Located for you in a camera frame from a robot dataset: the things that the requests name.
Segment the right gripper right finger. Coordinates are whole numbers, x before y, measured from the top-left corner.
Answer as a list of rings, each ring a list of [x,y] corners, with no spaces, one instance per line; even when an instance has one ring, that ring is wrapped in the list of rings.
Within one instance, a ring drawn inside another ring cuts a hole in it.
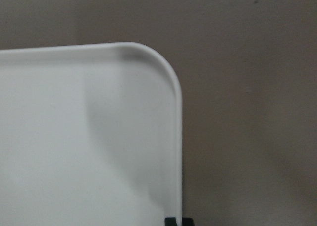
[[[195,226],[193,218],[182,218],[182,226]]]

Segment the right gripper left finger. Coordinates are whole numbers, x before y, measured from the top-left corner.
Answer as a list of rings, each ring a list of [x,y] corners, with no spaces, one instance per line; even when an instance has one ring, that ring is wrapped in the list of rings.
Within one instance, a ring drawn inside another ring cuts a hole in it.
[[[176,218],[174,217],[167,217],[164,219],[165,226],[176,226]]]

